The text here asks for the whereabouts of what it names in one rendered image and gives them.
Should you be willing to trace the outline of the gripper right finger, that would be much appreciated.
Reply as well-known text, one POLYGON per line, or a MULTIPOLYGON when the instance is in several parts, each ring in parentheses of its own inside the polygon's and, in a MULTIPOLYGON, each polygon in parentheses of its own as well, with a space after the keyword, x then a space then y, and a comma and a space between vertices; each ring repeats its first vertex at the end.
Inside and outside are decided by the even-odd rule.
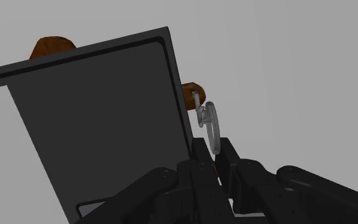
POLYGON ((262 212, 269 224, 358 224, 358 192, 348 187, 292 165, 272 174, 226 137, 215 165, 238 213, 262 212))

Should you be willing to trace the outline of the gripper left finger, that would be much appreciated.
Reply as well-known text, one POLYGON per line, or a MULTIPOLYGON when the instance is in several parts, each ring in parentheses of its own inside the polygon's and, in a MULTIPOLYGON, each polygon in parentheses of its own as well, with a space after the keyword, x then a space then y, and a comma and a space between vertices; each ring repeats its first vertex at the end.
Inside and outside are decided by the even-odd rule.
POLYGON ((75 224, 232 224, 234 214, 205 140, 194 138, 191 146, 190 158, 175 171, 149 171, 75 224))

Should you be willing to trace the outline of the dark grey flat panel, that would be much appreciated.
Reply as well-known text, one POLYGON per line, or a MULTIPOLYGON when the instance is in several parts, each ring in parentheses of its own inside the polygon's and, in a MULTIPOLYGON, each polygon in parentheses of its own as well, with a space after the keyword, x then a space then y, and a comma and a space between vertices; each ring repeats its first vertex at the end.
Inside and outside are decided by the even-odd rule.
POLYGON ((167 27, 1 66, 0 224, 75 224, 191 138, 167 27))

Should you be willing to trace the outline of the brown wooden rounded object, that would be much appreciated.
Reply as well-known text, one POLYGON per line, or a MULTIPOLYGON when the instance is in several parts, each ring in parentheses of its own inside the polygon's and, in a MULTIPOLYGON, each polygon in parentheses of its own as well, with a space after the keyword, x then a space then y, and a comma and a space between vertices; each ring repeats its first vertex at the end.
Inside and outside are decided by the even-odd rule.
POLYGON ((40 38, 37 41, 29 58, 35 59, 75 48, 76 46, 74 43, 67 38, 61 36, 47 36, 40 38))

